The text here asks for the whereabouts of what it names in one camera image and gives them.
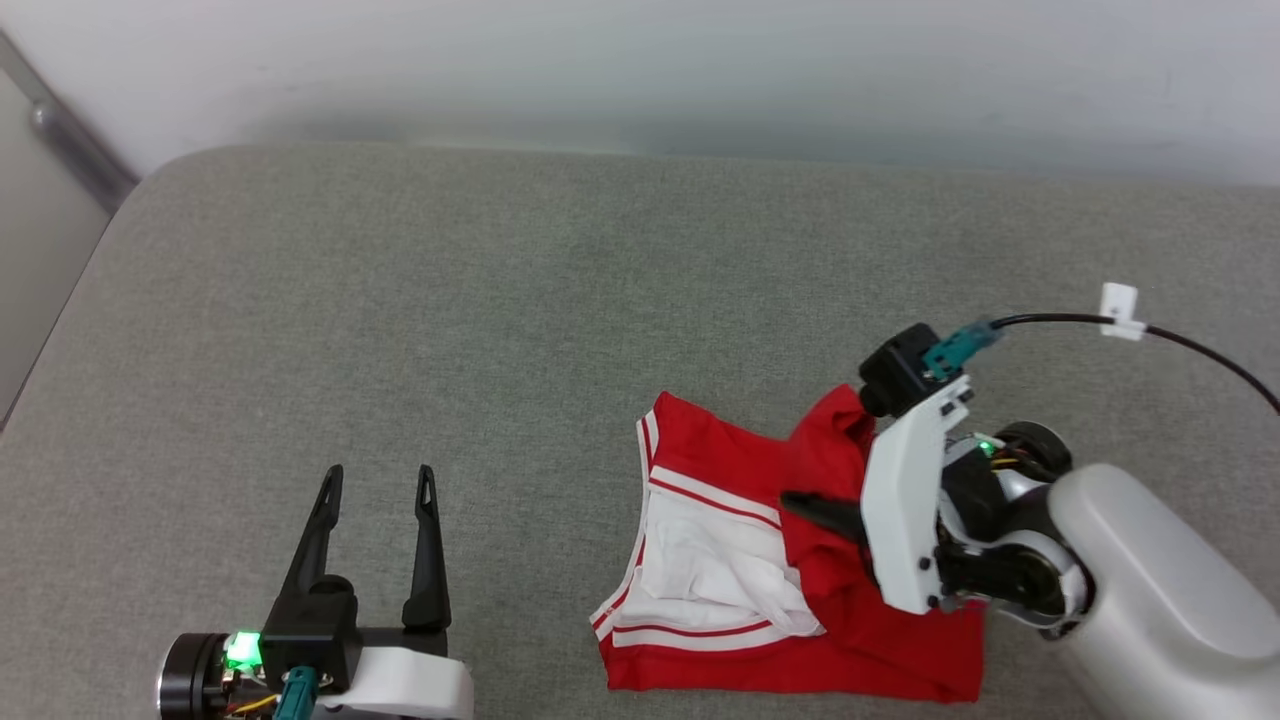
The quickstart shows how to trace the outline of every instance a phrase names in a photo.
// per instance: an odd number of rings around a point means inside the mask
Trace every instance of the gray couch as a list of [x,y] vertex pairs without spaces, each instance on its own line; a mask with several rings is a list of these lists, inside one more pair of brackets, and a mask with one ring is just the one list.
[[[0,434],[4,717],[146,717],[182,632],[260,624],[315,489],[365,624],[410,580],[434,465],[452,653],[481,717],[1091,716],[989,623],[975,706],[609,693],[586,616],[639,515],[634,420],[668,389],[785,436],[925,320],[1139,316],[1280,384],[1280,192],[710,159],[239,147],[115,217]],[[1277,420],[1176,346],[1023,327],[968,427],[1056,427],[1144,479],[1280,601]]]

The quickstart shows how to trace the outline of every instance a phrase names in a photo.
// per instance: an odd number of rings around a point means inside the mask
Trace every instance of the white stripe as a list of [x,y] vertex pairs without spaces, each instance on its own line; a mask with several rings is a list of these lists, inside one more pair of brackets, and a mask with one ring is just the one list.
[[696,495],[716,502],[717,505],[723,505],[724,507],[732,507],[733,510],[741,510],[744,512],[750,512],[751,515],[759,515],[765,520],[772,523],[782,524],[782,519],[778,516],[778,511],[769,507],[768,505],[760,505],[754,500],[746,500],[745,497],[739,497],[731,492],[719,489],[716,486],[709,486],[701,480],[695,480],[689,475],[681,475],[675,470],[668,470],[667,468],[654,466],[649,470],[649,477],[666,483],[673,488],[680,488],[682,491]]
[[765,625],[759,630],[751,630],[749,633],[739,633],[736,635],[712,635],[712,637],[681,635],[678,633],[668,633],[666,630],[659,630],[657,628],[645,628],[644,630],[613,633],[613,647],[653,644],[659,647],[673,647],[677,650],[698,650],[698,651],[714,652],[724,650],[745,650],[749,647],[760,647],[776,643],[786,638],[787,634],[774,628],[773,625]]
[[[648,420],[650,415],[653,415],[653,411],[649,411],[649,415],[645,415],[645,420]],[[649,433],[650,438],[655,436],[657,436],[657,424],[654,425],[654,429],[650,430]],[[631,560],[627,561],[627,571],[622,577],[622,584],[618,585],[618,589],[613,591],[613,594],[611,594],[609,598],[605,600],[604,603],[600,605],[600,607],[591,614],[590,621],[593,625],[595,624],[596,620],[600,619],[602,615],[609,612],[609,609],[613,607],[613,603],[617,602],[618,598],[622,597],[622,593],[625,593],[627,588],[631,585],[631,578],[632,575],[635,575],[636,560],[640,557],[640,543],[644,542],[645,516],[649,512],[649,454],[645,450],[644,427],[640,424],[640,420],[636,420],[636,441],[640,445],[640,478],[641,478],[640,528],[636,530],[636,542],[634,546],[631,546]],[[604,635],[609,634],[609,630],[613,629],[613,618],[614,615],[609,614],[609,618],[607,618],[604,623],[600,623],[599,628],[595,628],[595,637],[598,639],[604,639]]]
[[699,518],[696,520],[698,523],[713,523],[714,519],[721,519],[728,520],[735,525],[749,525],[773,536],[778,542],[778,547],[782,546],[782,530],[778,525],[771,525],[768,521],[756,515],[744,515],[740,511],[724,510],[723,507],[708,505],[700,498],[700,496],[685,495],[684,492],[673,491],[666,486],[649,483],[649,502],[652,503],[653,498],[658,497],[669,500],[682,507],[695,509]]
[[644,416],[644,423],[649,425],[649,455],[658,456],[658,415],[650,410]]
[[[645,546],[646,557],[648,552],[649,546]],[[760,614],[750,607],[653,597],[645,592],[644,587],[644,574],[648,569],[648,562],[636,568],[635,575],[631,578],[631,592],[627,593],[627,600],[621,609],[616,611],[618,618],[613,625],[614,630],[658,625],[664,630],[710,634],[714,632],[741,632],[763,620]]]

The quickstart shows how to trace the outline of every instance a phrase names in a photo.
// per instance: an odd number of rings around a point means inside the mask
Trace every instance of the red and white shorts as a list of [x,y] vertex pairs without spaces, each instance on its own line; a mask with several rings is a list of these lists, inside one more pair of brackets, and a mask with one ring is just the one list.
[[609,688],[977,700],[980,612],[883,605],[858,548],[778,509],[783,489],[859,497],[873,430],[847,386],[787,441],[659,396],[636,423],[631,560],[591,615]]

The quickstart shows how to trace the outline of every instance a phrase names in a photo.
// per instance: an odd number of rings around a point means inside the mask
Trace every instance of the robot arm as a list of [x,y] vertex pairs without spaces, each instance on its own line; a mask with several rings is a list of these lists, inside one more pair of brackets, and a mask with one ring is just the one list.
[[340,465],[329,469],[261,633],[187,633],[156,683],[160,720],[472,717],[466,665],[448,657],[451,624],[435,475],[417,477],[413,580],[399,628],[357,628],[351,582],[325,573],[338,524]]
[[858,512],[799,493],[783,506],[864,537],[892,607],[986,601],[1037,628],[1110,717],[1275,717],[1275,609],[1142,483],[1073,469],[1033,423],[952,434],[974,395],[954,359],[995,340],[973,328],[940,342],[915,325],[860,366],[864,405],[896,421],[872,446]]

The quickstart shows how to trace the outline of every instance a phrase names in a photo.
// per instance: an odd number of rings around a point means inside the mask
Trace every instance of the wire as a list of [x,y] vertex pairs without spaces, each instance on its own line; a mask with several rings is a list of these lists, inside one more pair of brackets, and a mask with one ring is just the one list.
[[[1084,315],[1079,313],[1028,313],[1023,315],[1000,318],[998,320],[993,320],[991,327],[998,329],[1007,328],[1009,325],[1025,325],[1029,323],[1089,323],[1094,325],[1114,325],[1115,318],[1107,318],[1106,315]],[[1262,380],[1253,377],[1253,373],[1249,373],[1234,360],[1211,347],[1206,347],[1196,342],[1189,337],[1180,336],[1172,331],[1166,331],[1165,328],[1147,325],[1144,332],[1147,334],[1153,334],[1170,342],[1175,342],[1188,350],[1194,350],[1228,370],[1231,370],[1239,375],[1240,379],[1249,383],[1253,389],[1258,391],[1258,395],[1261,395],[1271,405],[1271,409],[1276,411],[1276,415],[1280,415],[1280,398],[1277,398],[1276,395],[1267,388],[1267,386],[1262,384]]]
[[992,470],[1016,470],[1028,478],[1042,483],[1056,482],[1060,477],[1057,473],[1051,473],[1043,465],[1032,460],[1030,454],[1020,447],[1015,447],[1006,452],[1016,455],[1016,457],[996,457],[991,461]]
[[274,694],[274,696],[270,696],[270,697],[265,697],[265,698],[262,698],[262,700],[260,700],[257,702],[251,702],[248,705],[238,705],[238,706],[236,706],[236,710],[229,710],[228,715],[242,715],[242,714],[246,714],[246,712],[252,712],[255,710],[261,710],[261,708],[266,707],[268,705],[271,705],[273,702],[275,702],[278,700],[280,700],[280,696]]

